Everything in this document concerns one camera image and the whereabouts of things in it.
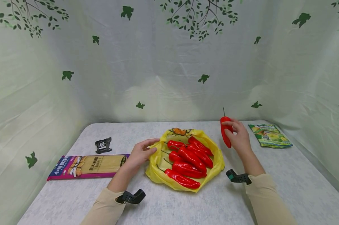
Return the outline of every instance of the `beige sleeve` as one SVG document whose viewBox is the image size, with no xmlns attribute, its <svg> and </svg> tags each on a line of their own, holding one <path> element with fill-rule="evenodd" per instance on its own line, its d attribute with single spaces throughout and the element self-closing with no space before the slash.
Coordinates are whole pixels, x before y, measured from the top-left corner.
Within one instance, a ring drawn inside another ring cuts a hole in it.
<svg viewBox="0 0 339 225">
<path fill-rule="evenodd" d="M 125 207 L 125 204 L 115 201 L 122 194 L 103 189 L 81 225 L 115 225 Z"/>
<path fill-rule="evenodd" d="M 297 224 L 278 195 L 270 175 L 261 174 L 249 178 L 252 184 L 246 185 L 246 193 L 252 203 L 258 225 Z"/>
</svg>

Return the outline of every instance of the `yellow plastic bag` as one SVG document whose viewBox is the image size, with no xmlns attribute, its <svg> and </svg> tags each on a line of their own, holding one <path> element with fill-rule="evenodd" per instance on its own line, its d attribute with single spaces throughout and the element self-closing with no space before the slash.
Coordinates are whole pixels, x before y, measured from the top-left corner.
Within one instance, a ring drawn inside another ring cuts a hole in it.
<svg viewBox="0 0 339 225">
<path fill-rule="evenodd" d="M 167 168 L 171 169 L 172 166 L 167 163 L 163 158 L 168 160 L 168 154 L 162 152 L 170 153 L 172 150 L 168 149 L 167 144 L 169 140 L 174 141 L 182 141 L 184 143 L 188 143 L 189 136 L 194 136 L 197 140 L 199 140 L 203 145 L 208 147 L 213 156 L 210 158 L 213 161 L 213 168 L 207 168 L 207 177 L 201 179 L 191 178 L 193 180 L 198 181 L 201 183 L 200 187 L 197 189 L 189 189 L 183 187 L 179 183 L 177 183 L 172 178 L 169 178 L 163 171 L 157 168 L 157 165 L 162 170 L 166 170 Z M 169 187 L 173 188 L 174 190 L 181 190 L 181 191 L 189 191 L 189 192 L 198 192 L 199 189 L 203 187 L 208 181 L 218 175 L 224 169 L 224 160 L 222 151 L 218 148 L 218 146 L 212 141 L 204 132 L 203 130 L 181 130 L 179 128 L 173 128 L 171 130 L 167 130 L 162 137 L 160 138 L 160 142 L 155 143 L 151 148 L 157 147 L 158 150 L 150 157 L 150 163 L 146 170 L 146 175 L 155 183 L 161 184 L 164 183 Z"/>
</svg>

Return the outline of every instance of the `human hand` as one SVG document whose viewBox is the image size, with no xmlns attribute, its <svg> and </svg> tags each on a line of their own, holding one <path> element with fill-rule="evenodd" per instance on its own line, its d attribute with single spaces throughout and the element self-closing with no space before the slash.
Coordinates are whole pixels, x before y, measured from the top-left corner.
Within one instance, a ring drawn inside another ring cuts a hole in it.
<svg viewBox="0 0 339 225">
<path fill-rule="evenodd" d="M 225 129 L 227 137 L 231 140 L 231 144 L 238 153 L 251 151 L 251 143 L 249 140 L 249 134 L 243 123 L 236 119 L 231 119 L 232 121 L 223 122 L 222 125 L 232 126 L 233 131 L 237 134 L 233 134 L 228 129 Z"/>
<path fill-rule="evenodd" d="M 127 159 L 123 167 L 125 166 L 125 168 L 130 171 L 132 176 L 136 175 L 141 165 L 148 161 L 149 157 L 157 151 L 156 147 L 149 149 L 148 146 L 151 146 L 155 142 L 159 141 L 159 138 L 153 138 L 147 139 L 134 145 L 134 148 L 129 158 Z"/>
</svg>

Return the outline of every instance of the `fabric backdrop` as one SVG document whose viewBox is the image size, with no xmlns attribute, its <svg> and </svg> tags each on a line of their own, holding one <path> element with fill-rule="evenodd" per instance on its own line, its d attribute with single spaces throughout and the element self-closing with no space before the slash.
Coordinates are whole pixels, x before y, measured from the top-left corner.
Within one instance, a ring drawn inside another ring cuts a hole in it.
<svg viewBox="0 0 339 225">
<path fill-rule="evenodd" d="M 339 0 L 0 0 L 0 224 L 87 124 L 223 107 L 280 125 L 339 190 Z"/>
</svg>

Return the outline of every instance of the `tablecloth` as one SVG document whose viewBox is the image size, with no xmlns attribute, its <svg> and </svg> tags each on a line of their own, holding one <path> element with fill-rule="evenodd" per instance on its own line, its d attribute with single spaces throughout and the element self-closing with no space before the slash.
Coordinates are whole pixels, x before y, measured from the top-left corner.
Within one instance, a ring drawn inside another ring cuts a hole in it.
<svg viewBox="0 0 339 225">
<path fill-rule="evenodd" d="M 267 173 L 277 184 L 279 195 L 298 224 L 339 225 L 339 193 L 319 173 L 305 156 L 293 146 L 288 149 L 260 147 L 248 124 L 267 121 L 243 121 L 250 133 L 253 151 Z M 139 188 L 146 193 L 138 205 L 127 204 L 117 222 L 123 224 L 255 224 L 250 201 L 243 184 L 231 183 L 226 171 L 244 172 L 234 149 L 228 149 L 221 136 L 219 121 L 210 122 L 153 122 L 153 123 L 94 123 L 81 133 L 67 156 L 94 155 L 94 142 L 112 137 L 112 152 L 130 153 L 134 144 L 159 138 L 167 129 L 198 129 L 216 142 L 224 155 L 224 170 L 197 194 L 178 192 L 164 184 L 155 184 L 141 167 L 132 179 L 128 191 Z M 44 185 L 18 225 L 78 225 L 110 178 L 82 180 L 51 180 Z"/>
</svg>

